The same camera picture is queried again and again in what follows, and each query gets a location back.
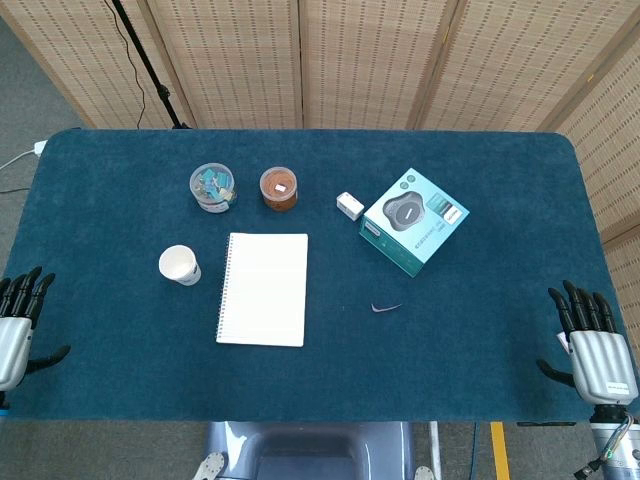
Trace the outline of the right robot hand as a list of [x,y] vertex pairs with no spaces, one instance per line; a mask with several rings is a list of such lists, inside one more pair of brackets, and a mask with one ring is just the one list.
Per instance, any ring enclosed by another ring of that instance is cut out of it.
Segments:
[[639,389],[625,337],[617,331],[613,311],[606,298],[563,282],[564,292],[550,288],[572,371],[561,372],[542,359],[536,364],[547,378],[571,387],[594,406],[628,406],[639,397]]

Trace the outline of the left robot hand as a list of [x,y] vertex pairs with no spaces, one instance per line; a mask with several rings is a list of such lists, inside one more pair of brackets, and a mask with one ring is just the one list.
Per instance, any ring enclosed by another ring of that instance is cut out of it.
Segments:
[[55,274],[39,279],[42,267],[14,278],[1,280],[1,409],[8,410],[6,393],[37,371],[63,361],[71,351],[63,345],[49,356],[33,359],[31,345],[44,300]]

